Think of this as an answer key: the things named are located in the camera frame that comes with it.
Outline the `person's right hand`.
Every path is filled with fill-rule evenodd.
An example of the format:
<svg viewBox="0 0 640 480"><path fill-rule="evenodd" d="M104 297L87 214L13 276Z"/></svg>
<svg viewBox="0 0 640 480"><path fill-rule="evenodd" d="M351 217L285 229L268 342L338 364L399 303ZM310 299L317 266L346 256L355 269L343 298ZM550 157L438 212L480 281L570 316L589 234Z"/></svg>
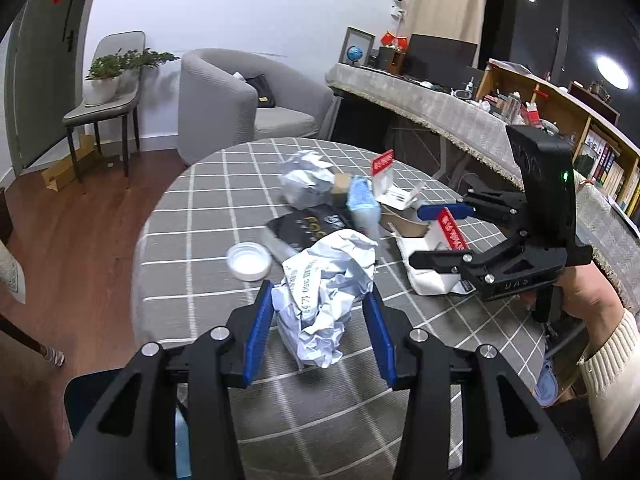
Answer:
<svg viewBox="0 0 640 480"><path fill-rule="evenodd" d="M620 297L593 262L566 268L555 286L562 289L564 311L585 324L590 351L596 353L622 322Z"/></svg>

